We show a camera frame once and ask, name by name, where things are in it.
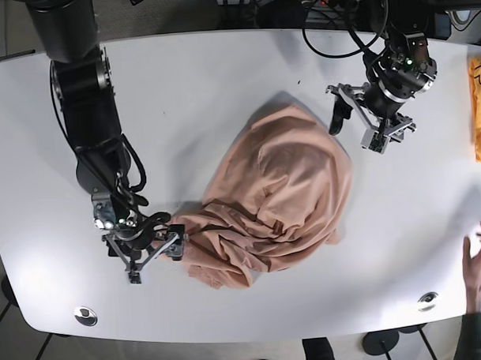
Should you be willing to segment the person's bare hand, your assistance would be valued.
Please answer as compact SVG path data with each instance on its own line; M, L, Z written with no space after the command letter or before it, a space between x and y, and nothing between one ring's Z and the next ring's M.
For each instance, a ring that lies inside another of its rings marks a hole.
M466 290L466 313L481 313L481 248L471 256L471 243L469 237L463 238L463 278Z

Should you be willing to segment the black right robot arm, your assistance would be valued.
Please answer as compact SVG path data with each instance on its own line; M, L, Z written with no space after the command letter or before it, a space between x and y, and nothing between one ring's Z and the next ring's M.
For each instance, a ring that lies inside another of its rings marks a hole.
M183 258L185 227L168 212L146 215L145 167L122 132L111 67L100 47L92 0L24 0L50 58L50 94L62 135L77 161L76 178L91 197L93 222L109 256L120 257L140 284L152 259Z

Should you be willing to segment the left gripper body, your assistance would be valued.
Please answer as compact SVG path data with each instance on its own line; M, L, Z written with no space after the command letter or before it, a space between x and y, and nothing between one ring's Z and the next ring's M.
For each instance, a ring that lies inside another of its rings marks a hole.
M329 85L327 92L340 96L361 115L364 124L389 137L415 130L400 108L417 93L428 91L437 76L437 63L429 55L422 33L390 34L380 54L363 52L367 82L362 86Z

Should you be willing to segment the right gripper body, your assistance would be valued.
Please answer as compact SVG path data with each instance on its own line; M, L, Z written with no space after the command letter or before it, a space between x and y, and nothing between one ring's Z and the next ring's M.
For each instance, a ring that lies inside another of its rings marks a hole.
M148 201L139 194L96 193L91 201L94 224L103 231L108 255L120 257L126 272L141 272L153 259L167 257L168 239L185 240L185 227L171 224L170 213L143 214L140 207Z

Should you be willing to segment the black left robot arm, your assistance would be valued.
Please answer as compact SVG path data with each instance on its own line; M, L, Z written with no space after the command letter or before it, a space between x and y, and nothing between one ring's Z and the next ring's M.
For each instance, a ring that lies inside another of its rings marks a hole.
M437 63L428 51L426 30L429 11L416 0L366 0L371 28L385 42L381 53L374 53L348 24L350 37L363 50L367 81L362 86L329 85L335 96L329 133L336 136L352 112L366 126L361 147L384 153L388 143L400 143L406 131L415 131L412 118L400 108L418 93L428 91L437 76Z

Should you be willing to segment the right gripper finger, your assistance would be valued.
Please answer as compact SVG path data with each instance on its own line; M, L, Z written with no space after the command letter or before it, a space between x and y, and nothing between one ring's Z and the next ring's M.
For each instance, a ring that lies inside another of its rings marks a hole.
M128 272L128 278L129 278L130 284L141 285L141 273L140 272L129 271Z
M166 256L173 261L181 261L184 255L184 239L174 238L167 240L168 247L166 248Z

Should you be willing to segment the person's dark sleeve forearm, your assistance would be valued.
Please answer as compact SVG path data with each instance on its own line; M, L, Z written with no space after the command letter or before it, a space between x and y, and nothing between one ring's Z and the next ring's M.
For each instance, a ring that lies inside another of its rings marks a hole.
M453 360L481 360L481 311L463 315Z

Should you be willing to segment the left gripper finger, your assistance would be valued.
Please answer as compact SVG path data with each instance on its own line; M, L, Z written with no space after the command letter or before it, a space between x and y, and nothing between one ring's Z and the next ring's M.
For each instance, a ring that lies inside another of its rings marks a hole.
M377 154L383 154L389 142L389 136L385 136L374 129L368 128L363 135L360 145L363 149L369 149Z
M345 120L351 117L352 107L348 105L343 98L335 96L333 105L333 117L329 126L329 133L332 136L336 136L342 130L342 126Z

